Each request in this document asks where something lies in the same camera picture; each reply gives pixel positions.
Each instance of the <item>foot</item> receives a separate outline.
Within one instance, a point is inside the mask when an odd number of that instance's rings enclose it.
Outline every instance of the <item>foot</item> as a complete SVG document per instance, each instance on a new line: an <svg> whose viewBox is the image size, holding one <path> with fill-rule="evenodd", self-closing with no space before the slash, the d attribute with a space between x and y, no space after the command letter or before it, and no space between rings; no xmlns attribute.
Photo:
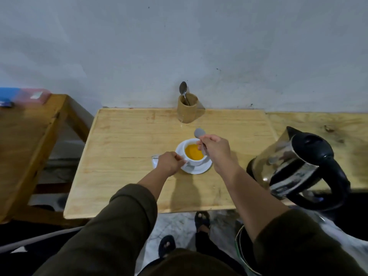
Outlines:
<svg viewBox="0 0 368 276"><path fill-rule="evenodd" d="M197 232L209 233L209 229L211 227L209 218L209 213L207 211L198 211L196 213L194 217L194 222Z"/></svg>
<svg viewBox="0 0 368 276"><path fill-rule="evenodd" d="M172 235L167 235L161 239L159 245L159 257L166 258L169 253L176 249L175 239Z"/></svg>

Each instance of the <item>electric kettle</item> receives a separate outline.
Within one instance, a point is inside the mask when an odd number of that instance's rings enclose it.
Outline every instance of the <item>electric kettle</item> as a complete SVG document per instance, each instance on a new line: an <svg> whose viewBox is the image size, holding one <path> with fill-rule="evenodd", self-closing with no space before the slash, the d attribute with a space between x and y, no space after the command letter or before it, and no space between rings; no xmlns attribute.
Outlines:
<svg viewBox="0 0 368 276"><path fill-rule="evenodd" d="M340 207L350 192L350 182L333 156L326 140L288 126L246 171L278 199L286 197L306 209L331 210ZM331 188L330 196L318 200L300 194L321 178Z"/></svg>

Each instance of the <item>white teacup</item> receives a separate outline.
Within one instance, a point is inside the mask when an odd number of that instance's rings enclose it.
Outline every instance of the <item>white teacup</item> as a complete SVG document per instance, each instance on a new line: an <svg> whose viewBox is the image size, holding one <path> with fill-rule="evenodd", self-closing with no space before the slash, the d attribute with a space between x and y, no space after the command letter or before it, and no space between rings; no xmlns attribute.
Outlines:
<svg viewBox="0 0 368 276"><path fill-rule="evenodd" d="M197 141L198 140L199 139L197 139L197 138L191 138L191 139L187 139L187 140L183 141L183 145L182 145L182 157L184 158L184 160L187 161L187 163L185 165L200 166L206 160L207 156L204 156L200 160L192 160L185 153L185 149L189 145L191 145L191 144L197 144Z"/></svg>

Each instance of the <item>dark green sleeve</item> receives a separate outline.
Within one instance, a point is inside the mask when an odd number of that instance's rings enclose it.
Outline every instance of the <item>dark green sleeve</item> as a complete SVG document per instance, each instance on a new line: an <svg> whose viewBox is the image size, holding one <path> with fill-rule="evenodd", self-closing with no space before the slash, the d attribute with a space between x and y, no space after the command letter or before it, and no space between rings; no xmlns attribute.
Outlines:
<svg viewBox="0 0 368 276"><path fill-rule="evenodd" d="M337 241L295 209L263 229L254 254L263 275L366 275Z"/></svg>
<svg viewBox="0 0 368 276"><path fill-rule="evenodd" d="M156 218L151 192L141 185L126 185L34 275L134 275Z"/></svg>

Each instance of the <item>sandal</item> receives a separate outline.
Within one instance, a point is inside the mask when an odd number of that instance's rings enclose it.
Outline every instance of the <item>sandal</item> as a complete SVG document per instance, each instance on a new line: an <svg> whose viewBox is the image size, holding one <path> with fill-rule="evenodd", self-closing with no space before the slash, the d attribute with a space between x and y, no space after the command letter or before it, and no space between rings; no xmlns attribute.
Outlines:
<svg viewBox="0 0 368 276"><path fill-rule="evenodd" d="M175 239L172 235L167 235L161 239L159 245L159 257L165 258L176 249Z"/></svg>
<svg viewBox="0 0 368 276"><path fill-rule="evenodd" d="M197 232L201 225L205 225L209 229L211 227L209 213L207 211L197 211L194 217L194 223L196 225L195 228L197 229Z"/></svg>

